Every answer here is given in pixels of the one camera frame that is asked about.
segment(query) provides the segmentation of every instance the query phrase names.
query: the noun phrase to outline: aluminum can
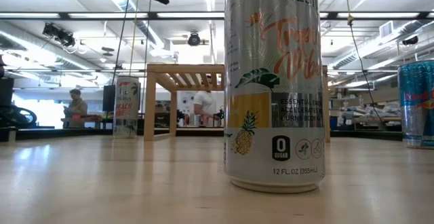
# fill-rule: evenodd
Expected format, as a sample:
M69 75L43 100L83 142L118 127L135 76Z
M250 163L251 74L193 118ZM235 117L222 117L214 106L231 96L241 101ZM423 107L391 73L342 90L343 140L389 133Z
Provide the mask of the aluminum can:
M115 138L137 137L139 84L138 77L119 76L117 78L113 123L113 136Z
M317 187L324 162L318 0L226 0L224 167L255 191Z
M434 149L433 72L433 61L418 61L398 68L404 146Z

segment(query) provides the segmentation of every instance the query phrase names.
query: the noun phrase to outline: wooden stand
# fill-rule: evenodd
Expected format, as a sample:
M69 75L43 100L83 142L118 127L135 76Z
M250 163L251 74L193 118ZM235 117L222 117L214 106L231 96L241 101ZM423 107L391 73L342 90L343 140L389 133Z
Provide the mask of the wooden stand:
M177 91L223 91L224 65L222 64L148 64L146 81L146 109L144 112L144 140L159 141L176 135ZM212 84L207 75L211 75ZM217 84L217 75L222 84ZM155 88L157 83L171 92L169 134L154 136Z
M323 120L325 137L324 141L330 143L330 108L328 106L329 94L328 94L328 76L327 65L323 65Z

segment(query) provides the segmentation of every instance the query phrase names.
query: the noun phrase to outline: ceiling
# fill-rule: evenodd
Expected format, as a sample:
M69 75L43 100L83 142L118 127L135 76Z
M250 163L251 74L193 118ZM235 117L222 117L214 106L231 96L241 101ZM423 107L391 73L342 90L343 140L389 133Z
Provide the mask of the ceiling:
M120 0L0 0L0 12L121 12ZM434 0L350 0L349 5L353 12L432 12ZM346 12L347 0L319 0L320 11ZM141 12L222 12L224 0L170 0L169 5L163 5L149 0L139 0L137 10ZM60 64L65 69L77 68L77 65L88 69L113 69L118 55L119 38L122 42L119 50L119 64L124 69L144 69L146 63L153 62L178 62L185 64L224 63L224 21L223 20L149 20L154 37L161 40L164 50L170 52L152 52L157 48L146 42L145 34L136 29L132 21L125 22L122 32L122 21L50 21L58 28L72 32L77 45L73 48L62 46L42 35L42 30L47 21L44 20L0 20L0 31L13 30L13 36L32 43L38 47L62 57ZM378 63L401 57L388 63L378 65L377 69L396 69L403 62L410 62L420 57L431 56L431 25L418 29L419 43L417 45L401 44L401 40L408 38L413 33L405 33L394 40L382 44L379 48L369 49L366 43L371 42L379 35L379 27L387 20L357 20L354 21L353 34L358 45L363 51L365 69ZM406 21L394 21L394 28L409 23ZM191 32L198 32L200 38L205 39L204 45L190 47L186 39ZM113 56L103 56L102 47L113 48ZM329 69L341 62L345 54L350 54L354 49L351 30L346 21L321 21L321 52L323 63L329 65ZM361 69L360 61L354 60L339 69ZM143 73L133 72L134 75L143 76ZM390 73L369 74L375 81L381 77L390 76ZM77 75L77 79L92 80L96 74L90 72L87 77ZM110 76L100 75L99 84L110 82ZM351 83L361 77L352 73L331 73L330 79L335 83L330 85Z

